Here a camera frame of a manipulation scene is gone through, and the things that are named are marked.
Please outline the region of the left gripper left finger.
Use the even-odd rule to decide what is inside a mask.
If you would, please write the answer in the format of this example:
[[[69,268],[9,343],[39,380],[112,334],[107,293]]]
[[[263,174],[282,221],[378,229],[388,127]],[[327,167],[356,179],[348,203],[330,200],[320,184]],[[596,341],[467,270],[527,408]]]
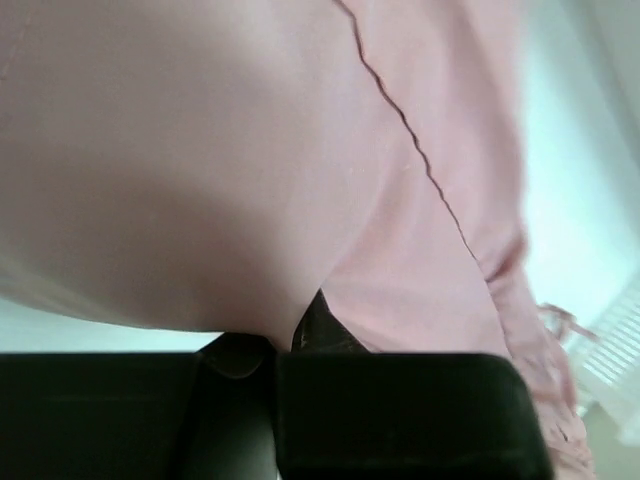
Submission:
[[[5,479],[273,479],[260,337],[194,353],[9,353],[1,358]]]

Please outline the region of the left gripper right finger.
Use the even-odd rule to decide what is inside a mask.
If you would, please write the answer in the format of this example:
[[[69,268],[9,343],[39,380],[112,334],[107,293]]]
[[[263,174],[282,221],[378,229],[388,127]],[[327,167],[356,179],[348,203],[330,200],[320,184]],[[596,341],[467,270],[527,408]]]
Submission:
[[[317,295],[274,367],[285,479],[550,479],[527,387],[480,353],[368,352]]]

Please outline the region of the pink trousers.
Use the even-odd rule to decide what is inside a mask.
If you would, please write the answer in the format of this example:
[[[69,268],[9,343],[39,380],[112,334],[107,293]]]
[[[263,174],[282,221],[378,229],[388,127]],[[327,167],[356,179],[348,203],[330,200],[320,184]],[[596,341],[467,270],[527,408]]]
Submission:
[[[5,1],[1,295],[286,349],[490,352],[595,475],[525,274],[524,1]]]

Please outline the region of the white plastic basket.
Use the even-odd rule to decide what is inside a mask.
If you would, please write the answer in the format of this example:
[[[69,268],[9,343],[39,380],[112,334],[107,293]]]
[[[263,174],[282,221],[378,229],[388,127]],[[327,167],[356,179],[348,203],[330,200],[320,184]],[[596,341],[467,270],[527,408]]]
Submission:
[[[593,324],[594,340],[576,346],[579,384],[611,417],[618,439],[639,445],[639,291],[628,289]]]

